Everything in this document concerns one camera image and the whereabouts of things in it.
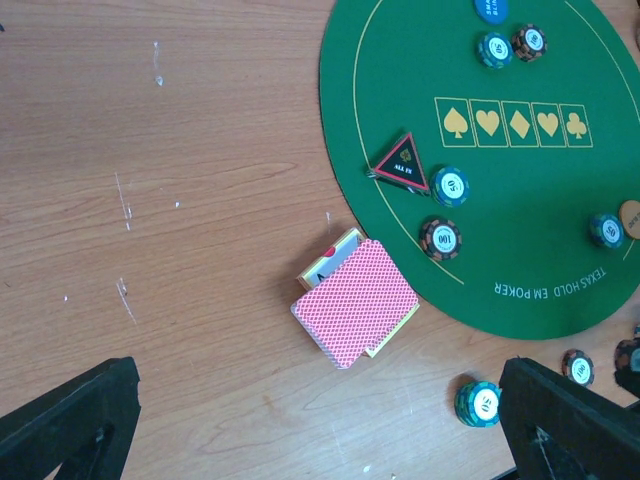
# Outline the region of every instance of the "stack of playing cards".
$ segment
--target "stack of playing cards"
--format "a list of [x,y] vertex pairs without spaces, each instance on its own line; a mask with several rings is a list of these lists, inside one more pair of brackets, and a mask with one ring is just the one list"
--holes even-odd
[[[344,260],[329,271],[334,258]],[[312,290],[291,311],[338,368],[373,357],[419,307],[384,247],[357,229],[298,278]]]

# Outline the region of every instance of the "triangular all in marker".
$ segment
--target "triangular all in marker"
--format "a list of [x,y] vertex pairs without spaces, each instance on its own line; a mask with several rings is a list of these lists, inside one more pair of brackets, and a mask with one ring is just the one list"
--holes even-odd
[[429,184],[425,179],[418,157],[413,135],[408,133],[386,157],[372,169],[373,176],[380,177],[404,187],[429,195]]

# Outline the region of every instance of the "green felt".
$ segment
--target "green felt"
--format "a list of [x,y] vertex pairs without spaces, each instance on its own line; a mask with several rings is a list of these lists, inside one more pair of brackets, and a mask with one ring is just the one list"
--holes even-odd
[[[480,63],[479,38],[491,30],[510,38],[525,23],[545,31],[544,57],[514,56],[502,70]],[[556,338],[602,321],[637,287],[640,245],[625,238],[608,250],[588,235],[591,214],[616,214],[640,196],[640,75],[590,1],[512,1],[507,21],[490,26],[471,0],[339,0],[320,99],[329,156],[358,221],[453,318],[506,337]],[[493,135],[467,106],[499,111]],[[459,138],[444,124],[451,108],[468,122]],[[516,110],[531,124],[522,137],[509,127]],[[566,130],[571,113],[588,126],[580,138]],[[553,135],[533,126],[539,114],[560,119]],[[442,165],[467,173],[472,192],[460,208],[367,178],[407,132],[429,178]],[[432,215],[453,220],[464,240],[441,264],[419,248]]]

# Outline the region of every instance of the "red patterned card back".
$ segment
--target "red patterned card back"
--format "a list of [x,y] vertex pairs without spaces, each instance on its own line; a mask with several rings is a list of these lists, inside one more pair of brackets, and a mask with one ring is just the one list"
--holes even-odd
[[349,368],[417,303],[382,244],[365,240],[291,311],[338,368]]

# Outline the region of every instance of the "wood grain surface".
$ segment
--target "wood grain surface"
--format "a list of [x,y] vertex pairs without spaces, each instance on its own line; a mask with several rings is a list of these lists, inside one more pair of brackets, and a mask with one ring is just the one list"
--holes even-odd
[[[636,2],[597,3],[640,60]],[[499,427],[456,420],[460,375],[497,381],[515,355],[558,369],[577,347],[596,392],[632,401],[612,355],[639,295],[544,343],[422,302],[347,371],[296,322],[295,276],[356,225],[318,108],[332,4],[3,4],[0,415],[131,355],[142,414],[125,479],[488,479],[513,460]]]

